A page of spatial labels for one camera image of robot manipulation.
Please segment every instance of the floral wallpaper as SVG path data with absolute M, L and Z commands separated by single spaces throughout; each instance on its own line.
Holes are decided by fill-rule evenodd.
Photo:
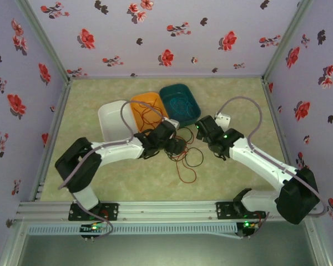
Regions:
M 328 199 L 321 221 L 333 250 L 333 1 L 313 2 L 269 82 L 294 163 Z
M 19 202 L 29 200 L 62 87 L 19 8 L 0 1 L 0 257 Z
M 81 78 L 262 75 L 299 0 L 28 2 L 67 74 Z

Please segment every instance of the black mounting plate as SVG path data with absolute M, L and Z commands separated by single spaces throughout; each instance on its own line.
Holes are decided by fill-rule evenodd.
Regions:
M 97 209 L 91 209 L 98 216 L 106 218 L 109 221 L 117 221 L 118 204 L 117 203 L 101 203 L 97 205 Z M 99 219 L 85 213 L 76 203 L 70 206 L 68 221 L 100 221 Z
M 230 220 L 230 219 L 259 219 L 258 214 L 260 214 L 261 219 L 266 217 L 266 212 L 249 212 L 245 211 L 244 216 L 241 216 L 234 209 L 233 201 L 220 201 L 216 202 L 216 213 L 218 220 Z

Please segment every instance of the textured floor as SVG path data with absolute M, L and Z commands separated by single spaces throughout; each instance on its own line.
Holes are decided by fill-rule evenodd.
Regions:
M 252 142 L 271 156 L 283 160 L 260 79 L 79 80 L 74 81 L 70 91 L 41 200 L 72 200 L 66 190 L 57 190 L 62 179 L 54 163 L 79 137 L 84 136 L 94 142 L 103 141 L 97 115 L 102 105 L 116 100 L 129 100 L 134 95 L 148 91 L 158 92 L 162 87 L 176 83 L 190 88 L 202 110 L 201 116 L 213 116 L 225 101 L 234 96 L 254 99 L 260 104 L 264 119 Z M 256 107 L 245 100 L 230 103 L 223 113 L 231 115 L 230 126 L 245 136 L 259 120 Z M 186 131 L 180 135 L 188 137 Z M 271 189 L 270 184 L 244 165 L 214 157 L 205 143 L 195 141 L 190 147 L 198 147 L 204 153 L 204 163 L 195 168 L 198 177 L 195 183 L 182 183 L 175 162 L 161 152 L 148 160 L 124 160 L 100 168 L 92 187 L 102 201 L 230 200 L 246 187 Z M 193 152 L 188 158 L 190 164 L 200 160 L 199 155 Z M 194 178 L 193 172 L 183 167 L 180 173 L 186 181 Z

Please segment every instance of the purple cable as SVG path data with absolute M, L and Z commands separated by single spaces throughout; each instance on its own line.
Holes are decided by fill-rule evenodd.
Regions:
M 244 99 L 244 100 L 248 100 L 248 101 L 251 101 L 255 106 L 256 108 L 258 109 L 259 111 L 259 122 L 256 126 L 255 129 L 253 129 L 253 131 L 249 134 L 248 136 L 248 145 L 249 147 L 251 148 L 251 150 L 259 155 L 260 157 L 262 157 L 264 160 L 267 160 L 269 163 L 273 164 L 274 166 L 276 166 L 277 168 L 281 169 L 283 172 L 285 173 L 288 173 L 290 176 L 292 176 L 294 179 L 296 179 L 297 181 L 299 181 L 301 184 L 303 184 L 306 188 L 308 188 L 317 198 L 320 199 L 320 201 L 322 202 L 323 204 L 323 211 L 321 213 L 315 213 L 315 214 L 312 214 L 312 213 L 309 213 L 308 216 L 312 216 L 312 217 L 320 217 L 322 215 L 324 215 L 326 212 L 327 212 L 327 202 L 322 198 L 321 195 L 319 195 L 319 193 L 313 188 L 311 187 L 310 185 L 308 185 L 305 181 L 303 181 L 300 177 L 298 177 L 297 175 L 291 173 L 289 170 L 287 170 L 285 167 L 282 167 L 281 165 L 279 165 L 278 163 L 274 162 L 272 159 L 268 158 L 267 156 L 261 154 L 259 151 L 257 151 L 256 149 L 254 149 L 254 146 L 252 145 L 252 143 L 250 142 L 250 139 L 251 137 L 253 136 L 253 134 L 260 128 L 260 125 L 261 125 L 261 122 L 263 121 L 263 112 L 261 112 L 261 108 L 259 106 L 259 104 L 254 101 L 253 99 L 249 98 L 249 97 L 244 97 L 244 96 L 236 96 L 236 97 L 233 97 L 231 99 L 229 99 L 228 101 L 226 101 L 224 103 L 224 105 L 222 105 L 221 109 L 216 113 L 216 115 L 218 115 L 219 113 L 222 112 L 223 108 L 228 104 L 230 103 L 231 101 L 233 100 L 236 100 L 236 99 Z
M 142 104 L 144 106 L 146 106 L 147 108 L 149 108 L 150 110 L 154 111 L 156 114 L 158 114 L 159 116 L 162 117 L 162 119 L 164 119 L 164 117 L 162 116 L 162 114 L 160 112 L 158 112 L 157 110 L 155 110 L 153 107 L 151 107 L 150 105 L 142 102 L 142 101 L 126 101 L 122 106 L 121 106 L 121 109 L 120 109 L 120 116 L 121 116 L 121 119 L 122 119 L 122 122 L 126 125 L 126 127 L 128 128 L 129 132 L 130 132 L 130 138 L 127 139 L 127 140 L 123 140 L 123 141 L 117 141 L 117 142 L 108 142 L 108 143 L 105 143 L 105 144 L 102 144 L 94 149 L 92 149 L 91 151 L 89 151 L 82 159 L 81 161 L 77 164 L 77 166 L 74 168 L 74 170 L 70 173 L 70 175 L 64 180 L 64 182 L 58 187 L 58 190 L 61 190 L 63 187 L 65 187 L 68 182 L 73 178 L 73 176 L 77 173 L 77 171 L 79 170 L 79 168 L 81 167 L 81 165 L 84 163 L 84 161 L 86 161 L 86 159 L 91 155 L 93 154 L 94 152 L 100 150 L 101 148 L 106 148 L 106 147 L 110 147 L 110 146 L 115 146 L 115 145 L 123 145 L 123 144 L 127 144 L 128 142 L 132 141 L 133 137 L 134 137 L 134 134 L 133 134 L 133 130 L 132 128 L 127 124 L 126 120 L 123 118 L 123 108 L 127 105 L 127 104 L 130 104 L 130 103 L 136 103 L 136 104 Z M 80 209 L 82 209 L 84 212 L 86 212 L 87 214 L 103 221 L 103 222 L 106 222 L 110 227 L 110 231 L 107 232 L 106 234 L 102 234 L 102 235 L 99 235 L 98 237 L 96 238 L 100 238 L 102 236 L 107 236 L 109 234 L 112 233 L 113 231 L 113 225 L 105 218 L 103 217 L 100 217 L 90 211 L 88 211 L 86 208 L 84 208 L 81 203 L 77 200 L 77 198 L 74 196 L 74 194 L 72 194 L 73 198 L 76 200 L 77 202 L 77 205 L 79 206 Z

